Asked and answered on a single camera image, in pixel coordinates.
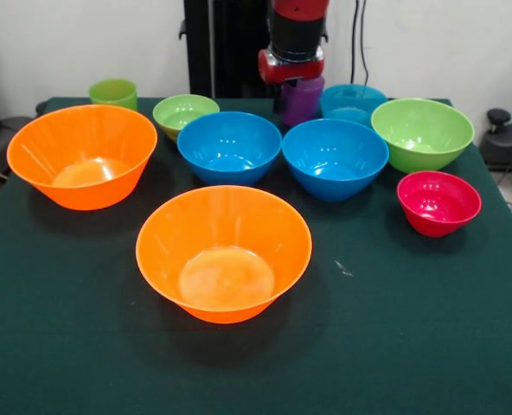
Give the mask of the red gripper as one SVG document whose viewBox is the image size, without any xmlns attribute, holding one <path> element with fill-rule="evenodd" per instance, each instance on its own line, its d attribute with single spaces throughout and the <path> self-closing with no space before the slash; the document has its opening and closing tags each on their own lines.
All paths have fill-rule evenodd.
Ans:
<svg viewBox="0 0 512 415">
<path fill-rule="evenodd" d="M 316 54 L 304 62 L 286 61 L 277 58 L 269 48 L 261 49 L 258 54 L 260 78 L 273 86 L 273 111 L 284 111 L 283 84 L 290 80 L 312 80 L 318 78 L 324 68 L 324 54 L 320 46 Z"/>
</svg>

